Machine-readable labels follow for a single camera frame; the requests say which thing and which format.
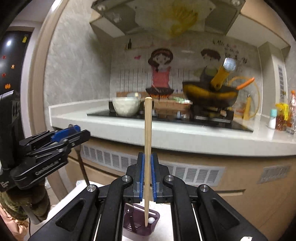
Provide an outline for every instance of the black cooktop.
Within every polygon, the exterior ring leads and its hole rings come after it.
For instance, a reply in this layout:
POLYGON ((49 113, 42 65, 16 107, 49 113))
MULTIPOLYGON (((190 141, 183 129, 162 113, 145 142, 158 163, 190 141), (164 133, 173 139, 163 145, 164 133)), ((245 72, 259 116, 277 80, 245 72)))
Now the black cooktop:
MULTIPOLYGON (((131 117, 122 117, 122 116, 116 115, 115 112, 110 112, 109 110, 89 113, 87 115, 144 120, 144 114, 137 114, 131 117)), ((192 125, 199 125, 199 126, 209 126, 213 128, 226 128, 226 129, 232 129, 232 130, 253 132, 253 130, 235 121, 232 121, 230 123, 224 123, 224 122, 216 122, 216 121, 210 121, 210 120, 177 119, 177 118, 171 118, 170 116, 167 116, 166 118, 164 118, 163 116, 160 117, 160 115, 153 116, 152 121, 166 121, 166 122, 173 122, 173 123, 180 123, 180 124, 183 123, 183 124, 192 124, 192 125)))

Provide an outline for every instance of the wooden chopstick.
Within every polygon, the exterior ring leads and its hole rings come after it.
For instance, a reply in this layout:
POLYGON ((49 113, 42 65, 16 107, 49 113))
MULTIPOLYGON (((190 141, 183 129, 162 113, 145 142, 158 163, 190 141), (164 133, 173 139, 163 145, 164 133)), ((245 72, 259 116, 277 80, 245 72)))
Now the wooden chopstick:
POLYGON ((145 98, 145 227, 148 225, 150 180, 151 180, 151 132, 152 132, 152 98, 145 98))

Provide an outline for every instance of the air vent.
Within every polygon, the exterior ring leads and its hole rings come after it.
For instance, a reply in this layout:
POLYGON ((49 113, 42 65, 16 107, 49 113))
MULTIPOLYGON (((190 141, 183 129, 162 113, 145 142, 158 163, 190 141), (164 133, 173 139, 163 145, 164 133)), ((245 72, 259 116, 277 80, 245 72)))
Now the air vent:
POLYGON ((287 177, 291 166, 271 166, 263 168, 258 184, 275 181, 287 177))
MULTIPOLYGON (((128 166, 137 163, 137 157, 125 153, 106 150, 104 148, 82 145, 81 156, 89 161, 106 166, 108 168, 125 173, 128 166)), ((179 177, 185 183, 198 186, 208 184, 217 186, 225 167, 212 167, 201 165, 180 164, 167 161, 159 161, 166 165, 170 174, 179 177)))
POLYGON ((81 157, 123 173, 126 172, 128 166, 137 163, 136 156, 87 145, 82 145, 81 157))
POLYGON ((283 76, 283 68, 282 66, 278 65, 279 70, 279 85, 280 85, 280 102, 285 102, 285 86, 284 86, 284 76, 283 76))
POLYGON ((225 167, 180 164, 167 161, 159 161, 159 163, 166 165, 170 174, 179 177, 186 184, 194 186, 204 183, 209 186, 217 186, 225 169, 225 167))

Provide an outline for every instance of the cartoon boy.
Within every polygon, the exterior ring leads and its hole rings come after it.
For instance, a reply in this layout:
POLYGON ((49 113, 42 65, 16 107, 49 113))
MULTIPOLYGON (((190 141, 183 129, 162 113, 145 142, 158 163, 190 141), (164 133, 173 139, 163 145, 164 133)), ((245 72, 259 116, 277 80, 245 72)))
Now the cartoon boy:
POLYGON ((204 58, 205 67, 198 69, 194 72, 195 76, 200 76, 201 82, 210 83, 213 77, 218 72, 219 61, 221 59, 220 54, 216 50, 203 49, 201 55, 204 58))

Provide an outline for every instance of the wall mural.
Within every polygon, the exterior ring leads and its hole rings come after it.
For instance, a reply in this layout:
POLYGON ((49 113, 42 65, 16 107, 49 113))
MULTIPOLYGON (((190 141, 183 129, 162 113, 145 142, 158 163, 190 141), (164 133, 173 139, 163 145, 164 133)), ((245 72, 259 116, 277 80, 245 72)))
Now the wall mural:
MULTIPOLYGON (((186 32, 171 40, 151 34, 116 38, 112 53, 110 97, 115 97, 117 92, 147 92, 158 99, 182 94, 183 81, 210 82, 225 58, 233 58, 237 62, 229 80, 234 76, 255 77, 261 92, 258 50, 242 41, 206 32, 186 32), (132 47, 126 49, 130 38, 132 47)), ((233 86, 244 81, 235 81, 233 86)), ((238 102, 245 102, 247 96, 248 92, 241 90, 238 102)), ((253 99, 256 106, 258 98, 254 96, 253 99)))

